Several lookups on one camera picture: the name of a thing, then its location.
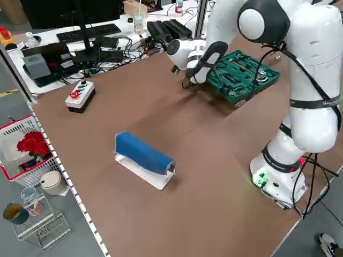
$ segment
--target black keyboard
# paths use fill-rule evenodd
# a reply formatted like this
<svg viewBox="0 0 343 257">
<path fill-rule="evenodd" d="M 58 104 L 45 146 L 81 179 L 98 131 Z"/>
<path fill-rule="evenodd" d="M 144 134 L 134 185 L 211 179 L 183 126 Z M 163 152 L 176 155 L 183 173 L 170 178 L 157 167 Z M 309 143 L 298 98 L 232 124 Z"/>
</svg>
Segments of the black keyboard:
<svg viewBox="0 0 343 257">
<path fill-rule="evenodd" d="M 119 32 L 121 32 L 121 30 L 114 24 L 106 24 L 87 28 L 87 34 L 90 40 L 94 39 L 96 36 L 105 36 Z M 72 43 L 83 40 L 81 30 L 59 33 L 57 34 L 57 38 L 63 43 Z"/>
</svg>

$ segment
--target red flower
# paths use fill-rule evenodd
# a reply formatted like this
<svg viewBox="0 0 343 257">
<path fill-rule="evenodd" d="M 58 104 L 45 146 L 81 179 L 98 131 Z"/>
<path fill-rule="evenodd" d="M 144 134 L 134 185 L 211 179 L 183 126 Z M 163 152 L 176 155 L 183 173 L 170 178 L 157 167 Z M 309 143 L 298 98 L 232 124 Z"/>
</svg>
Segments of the red flower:
<svg viewBox="0 0 343 257">
<path fill-rule="evenodd" d="M 18 148 L 18 151 L 25 152 L 26 150 L 24 149 L 24 141 L 19 141 L 17 143 L 17 148 Z"/>
<path fill-rule="evenodd" d="M 45 156 L 50 153 L 50 149 L 44 141 L 37 142 L 34 148 L 34 152 L 40 156 Z"/>
<path fill-rule="evenodd" d="M 33 138 L 26 138 L 23 142 L 24 150 L 27 152 L 33 152 L 36 145 L 36 140 Z"/>
<path fill-rule="evenodd" d="M 35 141 L 44 141 L 44 137 L 41 132 L 33 131 L 33 132 L 28 132 L 25 137 L 25 139 L 32 138 Z"/>
</svg>

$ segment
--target water bottle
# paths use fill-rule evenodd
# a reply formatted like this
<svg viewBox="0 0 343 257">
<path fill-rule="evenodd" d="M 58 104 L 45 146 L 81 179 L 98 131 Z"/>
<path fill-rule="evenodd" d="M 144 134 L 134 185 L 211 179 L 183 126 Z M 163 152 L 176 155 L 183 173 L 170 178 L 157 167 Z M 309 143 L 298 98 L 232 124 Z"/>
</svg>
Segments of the water bottle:
<svg viewBox="0 0 343 257">
<path fill-rule="evenodd" d="M 143 33 L 144 29 L 144 17 L 138 9 L 135 10 L 134 15 L 135 16 L 133 18 L 133 25 L 135 28 L 135 33 L 140 35 Z"/>
<path fill-rule="evenodd" d="M 26 32 L 26 36 L 27 36 L 27 46 L 28 47 L 36 47 L 39 45 L 39 42 L 37 41 L 37 39 L 35 39 L 33 37 L 32 32 Z"/>
<path fill-rule="evenodd" d="M 175 12 L 182 13 L 183 0 L 176 0 Z"/>
</svg>

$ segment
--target cardboard box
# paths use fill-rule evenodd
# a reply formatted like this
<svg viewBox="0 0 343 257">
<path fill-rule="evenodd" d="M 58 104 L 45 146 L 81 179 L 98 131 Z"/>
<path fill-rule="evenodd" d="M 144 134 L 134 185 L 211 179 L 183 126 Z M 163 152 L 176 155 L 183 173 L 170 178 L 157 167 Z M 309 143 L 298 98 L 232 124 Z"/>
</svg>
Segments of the cardboard box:
<svg viewBox="0 0 343 257">
<path fill-rule="evenodd" d="M 20 25 L 27 22 L 20 0 L 0 0 L 0 5 L 2 11 L 12 24 Z"/>
<path fill-rule="evenodd" d="M 140 6 L 140 14 L 144 17 L 148 17 L 148 7 L 144 4 L 140 4 L 135 0 L 126 0 L 124 1 L 124 12 L 131 17 L 135 16 L 135 10 L 139 9 Z"/>
</svg>

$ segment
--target sneaker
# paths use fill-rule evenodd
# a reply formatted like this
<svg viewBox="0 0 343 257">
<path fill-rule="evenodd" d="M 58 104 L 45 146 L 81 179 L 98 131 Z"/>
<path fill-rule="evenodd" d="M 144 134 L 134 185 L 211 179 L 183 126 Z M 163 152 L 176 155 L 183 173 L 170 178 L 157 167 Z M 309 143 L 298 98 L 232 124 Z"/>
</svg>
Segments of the sneaker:
<svg viewBox="0 0 343 257">
<path fill-rule="evenodd" d="M 324 253 L 326 254 L 326 257 L 335 257 L 334 251 L 339 248 L 338 244 L 334 241 L 332 237 L 330 237 L 328 234 L 321 233 L 319 235 L 319 243 L 322 247 Z"/>
</svg>

